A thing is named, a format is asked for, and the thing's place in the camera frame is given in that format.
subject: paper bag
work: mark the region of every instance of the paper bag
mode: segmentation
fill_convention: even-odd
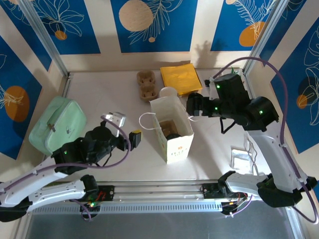
[[[176,96],[163,97],[151,103],[154,128],[162,148],[166,163],[186,159],[193,141],[194,132],[191,128],[187,112]],[[160,128],[160,122],[172,120],[180,137],[167,140]]]

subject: yellow cloth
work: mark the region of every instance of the yellow cloth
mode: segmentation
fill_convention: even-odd
[[[164,85],[173,87],[182,96],[203,89],[193,64],[161,67]]]

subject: white cup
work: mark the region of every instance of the white cup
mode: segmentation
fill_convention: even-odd
[[[162,88],[159,91],[159,97],[166,97],[166,96],[177,96],[177,90],[175,88],[167,86]]]

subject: mint green bag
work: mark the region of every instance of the mint green bag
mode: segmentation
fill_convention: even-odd
[[[30,143],[47,156],[82,133],[86,117],[71,99],[55,97],[29,135]]]

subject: metal frame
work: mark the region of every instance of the metal frame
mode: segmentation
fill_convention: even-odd
[[[253,57],[259,57],[259,54],[263,50],[266,42],[268,41],[271,33],[273,32],[277,22],[279,21],[282,13],[284,12],[289,0],[278,0],[274,9],[272,10],[270,16],[268,17],[265,26],[262,29],[262,32],[260,33],[260,37],[258,37],[253,49],[251,50],[251,53],[249,56]],[[245,81],[247,84],[248,92],[250,93],[250,97],[255,98],[256,95],[254,93],[254,90],[250,84],[250,80],[248,78],[248,75],[252,68],[254,67],[256,61],[254,60],[247,60],[243,67],[243,75],[245,77]]]
[[[25,18],[30,23],[35,34],[41,41],[51,59],[55,62],[57,68],[60,70],[63,76],[68,76],[66,66],[64,65],[56,46],[54,45],[49,33],[45,29],[45,26],[35,11],[32,3],[29,0],[18,0],[18,3],[22,13],[25,15]]]
[[[61,95],[64,98],[67,98],[67,96],[68,96],[73,77],[74,77],[74,73],[69,73],[68,77],[66,78],[65,85],[64,85],[64,88],[63,88],[63,92],[62,92],[62,95]]]
[[[216,180],[185,181],[132,181],[100,182],[99,185],[114,185],[114,200],[100,204],[99,214],[131,213],[183,213],[220,212],[221,202],[237,199],[204,199],[201,193],[203,183]],[[286,208],[288,219],[296,239],[307,239],[296,212]],[[35,209],[20,219],[15,239],[25,239],[33,215],[80,215],[79,205],[61,202]]]
[[[265,27],[263,28],[263,30],[261,32],[261,37],[258,38],[256,44],[254,45],[254,47],[250,53],[250,56],[259,57],[261,51],[263,50],[264,46],[266,45],[271,33],[273,32],[276,24],[278,23],[281,15],[282,15],[283,11],[285,10],[288,3],[289,3],[289,0],[277,1],[276,5],[274,7],[274,10],[270,14],[270,16],[265,24]],[[251,98],[255,98],[256,94],[254,93],[252,85],[250,84],[251,81],[249,80],[248,75],[251,72],[251,70],[253,69],[254,64],[255,64],[254,60],[248,60],[243,67],[243,75],[244,75],[247,89],[248,89],[248,92],[249,92]],[[301,222],[299,215],[296,213],[296,211],[293,210],[292,208],[286,208],[286,212],[287,212],[291,227],[293,229],[295,238],[308,239],[309,238],[308,230],[307,230],[305,224],[303,224]]]

